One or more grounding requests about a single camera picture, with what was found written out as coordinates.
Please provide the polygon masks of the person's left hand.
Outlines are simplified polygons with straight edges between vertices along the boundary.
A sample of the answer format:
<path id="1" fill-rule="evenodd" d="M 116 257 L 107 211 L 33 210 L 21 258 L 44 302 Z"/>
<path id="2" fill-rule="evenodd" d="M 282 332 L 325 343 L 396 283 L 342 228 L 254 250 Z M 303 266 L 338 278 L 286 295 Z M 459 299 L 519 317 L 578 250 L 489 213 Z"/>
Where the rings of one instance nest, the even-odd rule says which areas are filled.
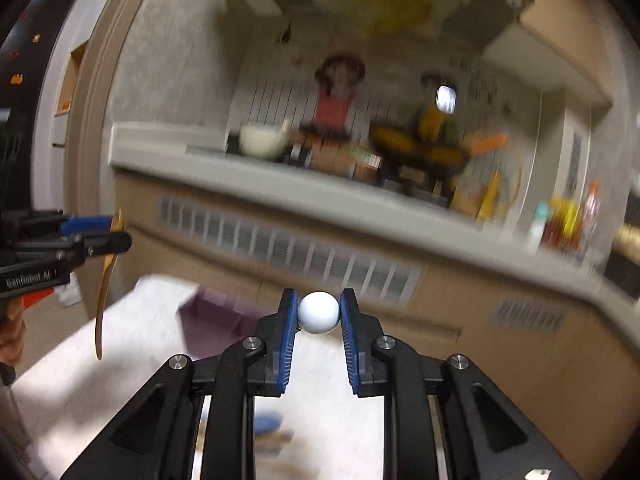
<path id="1" fill-rule="evenodd" d="M 6 305 L 6 316 L 0 326 L 0 362 L 17 365 L 24 350 L 24 302 L 21 297 L 12 298 Z"/>

